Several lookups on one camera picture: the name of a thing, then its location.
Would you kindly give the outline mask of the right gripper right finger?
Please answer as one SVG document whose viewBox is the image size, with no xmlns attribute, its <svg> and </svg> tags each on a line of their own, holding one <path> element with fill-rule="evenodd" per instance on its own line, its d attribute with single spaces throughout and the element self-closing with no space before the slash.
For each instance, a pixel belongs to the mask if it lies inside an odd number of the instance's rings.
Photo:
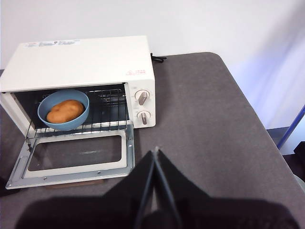
<svg viewBox="0 0 305 229">
<path fill-rule="evenodd" d="M 296 229 L 297 220 L 279 203 L 216 198 L 190 181 L 161 151 L 156 172 L 174 218 L 183 229 Z"/>
</svg>

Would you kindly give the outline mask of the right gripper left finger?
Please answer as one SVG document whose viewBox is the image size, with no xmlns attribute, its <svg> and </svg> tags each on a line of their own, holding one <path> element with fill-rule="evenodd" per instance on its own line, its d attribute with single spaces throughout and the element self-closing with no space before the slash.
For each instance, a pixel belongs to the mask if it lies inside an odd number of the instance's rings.
<svg viewBox="0 0 305 229">
<path fill-rule="evenodd" d="M 141 222 L 152 189 L 149 151 L 134 170 L 102 196 L 54 197 L 30 204 L 18 229 L 133 229 Z"/>
</svg>

